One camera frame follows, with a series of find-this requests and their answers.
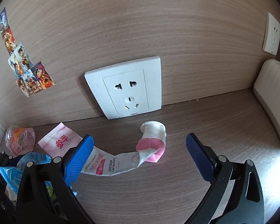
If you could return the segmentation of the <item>blue snack wrapper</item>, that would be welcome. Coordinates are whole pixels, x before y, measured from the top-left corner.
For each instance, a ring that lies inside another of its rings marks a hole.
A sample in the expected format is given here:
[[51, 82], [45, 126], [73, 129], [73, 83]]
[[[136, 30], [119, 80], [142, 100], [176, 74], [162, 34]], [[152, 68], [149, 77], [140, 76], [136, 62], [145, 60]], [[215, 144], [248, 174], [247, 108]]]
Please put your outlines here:
[[[32, 177], [36, 176], [36, 172], [34, 170], [41, 170], [42, 167], [48, 166], [48, 164], [54, 162], [54, 160], [57, 160], [58, 158], [61, 159], [61, 162], [57, 163], [57, 167], [59, 167], [59, 171], [62, 175], [62, 180], [69, 177], [69, 168], [66, 170], [67, 167], [69, 167], [71, 158], [73, 158], [73, 148], [70, 148], [70, 150], [65, 154], [64, 157], [55, 157], [51, 158], [48, 155], [29, 152], [25, 155], [21, 155], [19, 157], [16, 157], [12, 159], [11, 161], [8, 161], [7, 166], [0, 166], [0, 175], [3, 177], [4, 181], [7, 183], [9, 188], [15, 193], [16, 199], [12, 199], [12, 201], [16, 202], [17, 205], [20, 204], [20, 200], [24, 201], [24, 197], [28, 196], [28, 200], [32, 200], [33, 197], [33, 186], [31, 181], [33, 180]], [[54, 192], [52, 183], [50, 180], [41, 180], [40, 187], [41, 190], [44, 190], [45, 195], [47, 195], [52, 203], [57, 203], [57, 196]], [[24, 184], [29, 183], [31, 186], [25, 187]], [[72, 191], [71, 189], [71, 183], [65, 183], [67, 190], [69, 190], [70, 194], [63, 197], [68, 197], [70, 199], [73, 199], [73, 201], [78, 202], [76, 196], [78, 193]]]

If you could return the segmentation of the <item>pink white sachet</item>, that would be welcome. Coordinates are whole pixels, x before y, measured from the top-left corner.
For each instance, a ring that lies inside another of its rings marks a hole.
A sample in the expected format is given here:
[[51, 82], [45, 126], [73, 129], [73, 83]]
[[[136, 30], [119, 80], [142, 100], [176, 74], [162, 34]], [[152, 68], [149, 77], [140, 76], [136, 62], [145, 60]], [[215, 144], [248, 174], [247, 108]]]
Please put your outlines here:
[[66, 152], [76, 147], [82, 138], [76, 132], [65, 126], [63, 123], [57, 125], [45, 135], [38, 145], [52, 158], [64, 157]]

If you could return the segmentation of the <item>clear orange plastic wrapper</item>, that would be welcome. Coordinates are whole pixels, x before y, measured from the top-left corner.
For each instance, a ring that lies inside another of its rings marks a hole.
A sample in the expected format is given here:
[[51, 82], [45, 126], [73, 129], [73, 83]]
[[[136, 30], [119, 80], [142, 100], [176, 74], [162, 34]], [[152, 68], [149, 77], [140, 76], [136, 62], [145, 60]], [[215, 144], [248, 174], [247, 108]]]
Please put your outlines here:
[[16, 156], [32, 152], [36, 136], [32, 127], [10, 126], [5, 134], [6, 147]]

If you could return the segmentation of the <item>cream tissue box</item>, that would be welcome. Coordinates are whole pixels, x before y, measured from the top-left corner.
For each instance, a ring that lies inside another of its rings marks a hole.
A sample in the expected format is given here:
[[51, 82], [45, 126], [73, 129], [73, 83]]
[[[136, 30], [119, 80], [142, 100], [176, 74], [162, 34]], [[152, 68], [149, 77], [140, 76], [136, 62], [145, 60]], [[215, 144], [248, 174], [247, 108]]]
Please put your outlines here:
[[280, 138], [280, 62], [266, 60], [254, 83], [253, 91]]

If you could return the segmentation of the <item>colourful cartoon stickers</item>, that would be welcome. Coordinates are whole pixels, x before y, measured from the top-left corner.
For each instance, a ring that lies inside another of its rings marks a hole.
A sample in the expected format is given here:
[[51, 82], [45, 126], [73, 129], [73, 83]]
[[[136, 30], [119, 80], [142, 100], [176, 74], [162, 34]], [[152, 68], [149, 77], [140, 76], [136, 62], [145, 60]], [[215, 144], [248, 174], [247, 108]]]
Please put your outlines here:
[[0, 33], [9, 53], [7, 62], [16, 76], [16, 84], [26, 97], [29, 98], [55, 85], [42, 62], [34, 64], [23, 43], [16, 43], [6, 9], [0, 13]]

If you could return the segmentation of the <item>lower white wall socket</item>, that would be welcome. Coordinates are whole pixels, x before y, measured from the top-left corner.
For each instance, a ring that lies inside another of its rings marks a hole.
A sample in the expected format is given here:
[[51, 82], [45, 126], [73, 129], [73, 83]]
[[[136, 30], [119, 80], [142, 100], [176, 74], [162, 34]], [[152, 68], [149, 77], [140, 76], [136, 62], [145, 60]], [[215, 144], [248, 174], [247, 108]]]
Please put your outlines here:
[[85, 72], [85, 80], [107, 119], [162, 107], [161, 59], [137, 59]]

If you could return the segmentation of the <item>white wall socket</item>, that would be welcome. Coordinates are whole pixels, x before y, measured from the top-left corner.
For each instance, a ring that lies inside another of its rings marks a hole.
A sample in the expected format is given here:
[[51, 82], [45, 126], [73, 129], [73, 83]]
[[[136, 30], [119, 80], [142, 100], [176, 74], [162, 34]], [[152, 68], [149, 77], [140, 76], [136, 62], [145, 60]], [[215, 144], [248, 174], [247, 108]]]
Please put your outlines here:
[[280, 23], [270, 13], [267, 12], [266, 30], [262, 49], [272, 55], [277, 55], [280, 43]]
[[137, 59], [85, 72], [85, 80], [107, 119], [162, 107], [161, 59]]

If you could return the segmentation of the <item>upper white wall socket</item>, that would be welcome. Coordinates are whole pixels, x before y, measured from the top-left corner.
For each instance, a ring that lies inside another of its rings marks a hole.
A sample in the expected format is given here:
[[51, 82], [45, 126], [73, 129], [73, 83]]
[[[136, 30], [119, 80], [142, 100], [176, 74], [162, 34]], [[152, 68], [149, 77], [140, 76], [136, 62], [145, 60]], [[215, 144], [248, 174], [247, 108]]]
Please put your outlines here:
[[272, 55], [277, 55], [280, 43], [280, 23], [270, 13], [267, 12], [266, 30], [262, 49]]

